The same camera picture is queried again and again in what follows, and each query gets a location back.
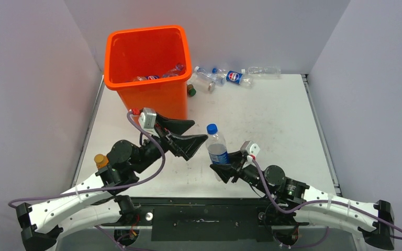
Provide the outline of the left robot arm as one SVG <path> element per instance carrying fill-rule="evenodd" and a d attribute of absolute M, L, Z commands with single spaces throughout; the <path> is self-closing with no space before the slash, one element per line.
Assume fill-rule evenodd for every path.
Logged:
<path fill-rule="evenodd" d="M 25 250 L 48 250 L 68 234 L 101 224 L 131 224 L 136 209 L 123 192 L 142 185 L 139 175 L 156 161 L 164 165 L 167 152 L 188 161 L 208 139 L 186 134 L 193 120 L 169 119 L 149 108 L 131 110 L 127 118 L 146 137 L 144 143 L 117 141 L 95 173 L 64 193 L 9 203 L 16 210 Z"/>

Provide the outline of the blue cap pepsi bottle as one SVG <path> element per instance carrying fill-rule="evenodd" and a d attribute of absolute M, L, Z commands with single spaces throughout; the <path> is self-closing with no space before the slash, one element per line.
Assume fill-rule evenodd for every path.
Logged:
<path fill-rule="evenodd" d="M 206 129 L 208 133 L 206 148 L 212 164 L 229 164 L 230 160 L 223 134 L 214 123 L 209 124 Z"/>

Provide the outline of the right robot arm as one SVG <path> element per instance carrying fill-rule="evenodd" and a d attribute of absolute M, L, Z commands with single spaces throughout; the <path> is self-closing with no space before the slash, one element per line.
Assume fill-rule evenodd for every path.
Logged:
<path fill-rule="evenodd" d="M 224 183 L 242 180 L 265 193 L 275 208 L 271 220 L 290 225 L 323 225 L 361 237 L 379 249 L 395 248 L 394 215 L 389 202 L 359 202 L 335 196 L 288 178 L 277 165 L 261 169 L 253 155 L 240 151 L 231 153 L 229 160 L 228 164 L 213 163 L 210 168 Z"/>

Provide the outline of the pepsi bottle front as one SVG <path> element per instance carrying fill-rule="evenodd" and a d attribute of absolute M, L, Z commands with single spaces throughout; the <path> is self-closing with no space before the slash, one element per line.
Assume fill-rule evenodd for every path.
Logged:
<path fill-rule="evenodd" d="M 139 82 L 139 81 L 152 81 L 152 80 L 156 80 L 156 79 L 161 79 L 161 77 L 158 75 L 135 76 L 135 77 L 131 78 L 130 80 L 128 80 L 127 82 L 131 83 L 131 82 Z"/>

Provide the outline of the small orange juice bottle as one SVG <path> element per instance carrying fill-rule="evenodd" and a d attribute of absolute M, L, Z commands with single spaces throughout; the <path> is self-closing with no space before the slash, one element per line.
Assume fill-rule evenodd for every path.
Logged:
<path fill-rule="evenodd" d="M 94 157 L 94 162 L 96 164 L 97 169 L 101 169 L 108 165 L 109 160 L 106 155 L 96 154 Z"/>

